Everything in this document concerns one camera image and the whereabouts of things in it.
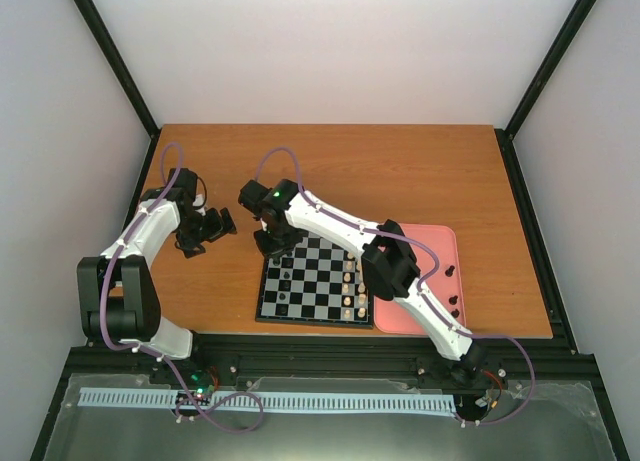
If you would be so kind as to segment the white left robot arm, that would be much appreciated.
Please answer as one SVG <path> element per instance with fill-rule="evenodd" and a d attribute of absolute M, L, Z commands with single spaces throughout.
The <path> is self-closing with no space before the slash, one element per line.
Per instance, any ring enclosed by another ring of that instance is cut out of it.
<path fill-rule="evenodd" d="M 172 359 L 172 369 L 186 383 L 201 381 L 208 359 L 193 349 L 194 334 L 166 319 L 152 280 L 151 266 L 165 241 L 190 259 L 205 245 L 237 232 L 228 209 L 206 206 L 201 178 L 173 168 L 163 187 L 147 190 L 119 238 L 100 255 L 77 266 L 81 325 L 85 336 L 112 349 L 145 350 Z"/>

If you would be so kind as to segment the black and white chessboard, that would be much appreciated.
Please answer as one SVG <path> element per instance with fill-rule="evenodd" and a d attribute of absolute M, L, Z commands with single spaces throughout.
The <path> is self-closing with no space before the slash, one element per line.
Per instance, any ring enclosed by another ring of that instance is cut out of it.
<path fill-rule="evenodd" d="M 297 325 L 326 325 L 371 329 L 373 327 L 373 297 L 362 282 L 359 262 L 347 259 L 348 251 L 313 233 L 305 233 L 294 250 L 280 259 L 264 261 L 255 320 L 258 322 Z M 284 268 L 283 260 L 293 260 L 292 268 Z M 291 289 L 284 291 L 282 281 L 291 270 Z M 279 293 L 288 293 L 286 302 Z M 288 306 L 288 314 L 277 313 L 279 305 Z M 366 317 L 357 317 L 364 307 Z M 351 309 L 352 319 L 343 320 L 342 310 Z"/>

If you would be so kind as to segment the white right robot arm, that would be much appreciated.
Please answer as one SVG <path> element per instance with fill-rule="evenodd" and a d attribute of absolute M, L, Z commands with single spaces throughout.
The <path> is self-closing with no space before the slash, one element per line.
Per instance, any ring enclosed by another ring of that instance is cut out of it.
<path fill-rule="evenodd" d="M 288 179 L 272 188 L 250 180 L 241 188 L 238 203 L 262 224 L 254 239 L 264 257 L 282 257 L 304 232 L 340 246 L 360 263 L 364 287 L 372 295 L 401 306 L 426 331 L 440 356 L 451 362 L 450 378 L 456 385 L 469 387 L 475 380 L 486 350 L 428 286 L 439 262 L 422 274 L 414 250 L 435 254 L 408 238 L 397 222 L 379 224 L 355 217 Z"/>

